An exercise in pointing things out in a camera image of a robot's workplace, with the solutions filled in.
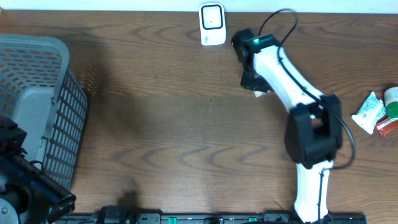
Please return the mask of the teal wipes packet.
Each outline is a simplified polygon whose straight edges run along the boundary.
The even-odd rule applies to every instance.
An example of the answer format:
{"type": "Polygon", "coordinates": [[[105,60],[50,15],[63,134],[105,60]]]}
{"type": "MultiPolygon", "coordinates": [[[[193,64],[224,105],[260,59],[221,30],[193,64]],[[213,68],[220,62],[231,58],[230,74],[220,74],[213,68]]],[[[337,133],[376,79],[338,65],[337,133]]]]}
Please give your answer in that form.
{"type": "Polygon", "coordinates": [[[368,134],[372,134],[376,123],[385,115],[386,109],[383,101],[378,99],[375,92],[372,91],[358,112],[352,115],[351,118],[368,134]]]}

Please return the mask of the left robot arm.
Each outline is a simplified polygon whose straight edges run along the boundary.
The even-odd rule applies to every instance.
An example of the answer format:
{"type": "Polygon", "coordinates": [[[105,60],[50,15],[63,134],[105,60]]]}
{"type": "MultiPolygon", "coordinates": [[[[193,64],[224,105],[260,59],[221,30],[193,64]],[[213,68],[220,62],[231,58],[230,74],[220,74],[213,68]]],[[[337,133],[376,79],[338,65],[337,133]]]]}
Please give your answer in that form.
{"type": "Polygon", "coordinates": [[[25,159],[27,133],[1,118],[1,223],[133,224],[127,208],[103,207],[93,215],[74,215],[76,196],[49,177],[40,161],[25,159]]]}

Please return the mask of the green lid jar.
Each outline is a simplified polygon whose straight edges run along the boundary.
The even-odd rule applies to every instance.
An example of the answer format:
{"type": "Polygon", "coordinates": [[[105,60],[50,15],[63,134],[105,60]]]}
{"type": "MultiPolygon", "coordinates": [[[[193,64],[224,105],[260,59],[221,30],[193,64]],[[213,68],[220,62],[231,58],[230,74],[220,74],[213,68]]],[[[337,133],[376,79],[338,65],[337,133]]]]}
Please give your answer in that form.
{"type": "Polygon", "coordinates": [[[398,87],[392,87],[384,92],[386,114],[390,118],[398,117],[398,87]]]}

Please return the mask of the red candy bar wrapper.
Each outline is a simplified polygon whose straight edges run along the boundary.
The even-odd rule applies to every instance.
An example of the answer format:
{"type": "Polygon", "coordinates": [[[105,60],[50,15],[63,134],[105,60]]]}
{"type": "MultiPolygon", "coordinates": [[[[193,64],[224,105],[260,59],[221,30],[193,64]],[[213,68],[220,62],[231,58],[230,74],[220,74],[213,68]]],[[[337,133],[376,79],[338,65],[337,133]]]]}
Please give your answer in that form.
{"type": "Polygon", "coordinates": [[[381,122],[377,123],[375,128],[380,135],[385,137],[391,131],[397,129],[397,118],[387,117],[383,119],[381,122]]]}

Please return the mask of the orange small box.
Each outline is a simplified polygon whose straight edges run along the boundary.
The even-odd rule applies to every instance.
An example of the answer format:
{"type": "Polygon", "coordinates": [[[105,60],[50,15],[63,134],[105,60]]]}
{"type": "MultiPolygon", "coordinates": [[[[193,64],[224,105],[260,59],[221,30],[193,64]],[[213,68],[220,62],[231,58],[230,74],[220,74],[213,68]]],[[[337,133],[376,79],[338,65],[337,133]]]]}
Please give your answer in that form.
{"type": "Polygon", "coordinates": [[[264,96],[266,94],[268,94],[270,91],[254,91],[254,96],[256,98],[259,98],[260,96],[264,96]]]}

